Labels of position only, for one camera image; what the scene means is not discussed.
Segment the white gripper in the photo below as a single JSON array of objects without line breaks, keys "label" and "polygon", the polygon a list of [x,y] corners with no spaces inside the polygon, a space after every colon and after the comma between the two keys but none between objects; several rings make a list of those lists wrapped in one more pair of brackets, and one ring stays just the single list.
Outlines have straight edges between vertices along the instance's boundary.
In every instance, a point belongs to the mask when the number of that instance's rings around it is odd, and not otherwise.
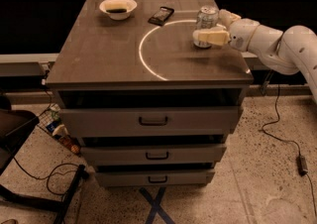
[{"label": "white gripper", "polygon": [[231,38],[229,45],[233,49],[246,52],[255,30],[260,25],[258,21],[241,19],[239,15],[225,9],[219,11],[218,22],[229,28],[229,32],[224,27],[219,26],[195,30],[192,37],[198,47],[224,46]]}]

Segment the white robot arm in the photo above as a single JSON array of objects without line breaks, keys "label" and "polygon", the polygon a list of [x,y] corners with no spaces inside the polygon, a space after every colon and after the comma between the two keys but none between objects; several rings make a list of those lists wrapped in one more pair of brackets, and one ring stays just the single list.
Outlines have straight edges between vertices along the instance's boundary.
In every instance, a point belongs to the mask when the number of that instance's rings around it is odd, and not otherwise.
[{"label": "white robot arm", "polygon": [[280,31],[260,22],[220,10],[215,27],[195,30],[193,40],[254,54],[266,67],[281,74],[298,71],[317,101],[317,36],[305,26]]}]

